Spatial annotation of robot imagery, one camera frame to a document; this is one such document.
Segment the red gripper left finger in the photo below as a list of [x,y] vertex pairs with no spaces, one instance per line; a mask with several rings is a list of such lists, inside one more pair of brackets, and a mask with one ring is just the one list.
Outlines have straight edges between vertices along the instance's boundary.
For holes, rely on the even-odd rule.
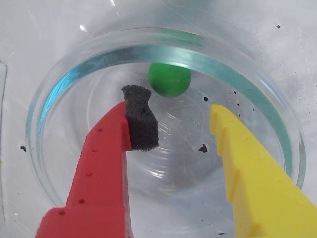
[[148,105],[150,90],[126,85],[122,91],[124,101],[86,136],[66,205],[42,218],[37,237],[133,237],[126,153],[156,148],[158,122]]

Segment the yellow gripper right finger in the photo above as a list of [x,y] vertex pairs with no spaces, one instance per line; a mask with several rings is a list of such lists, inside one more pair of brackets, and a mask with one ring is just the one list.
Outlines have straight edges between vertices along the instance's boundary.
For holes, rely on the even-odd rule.
[[226,107],[210,107],[238,238],[314,238],[317,208]]

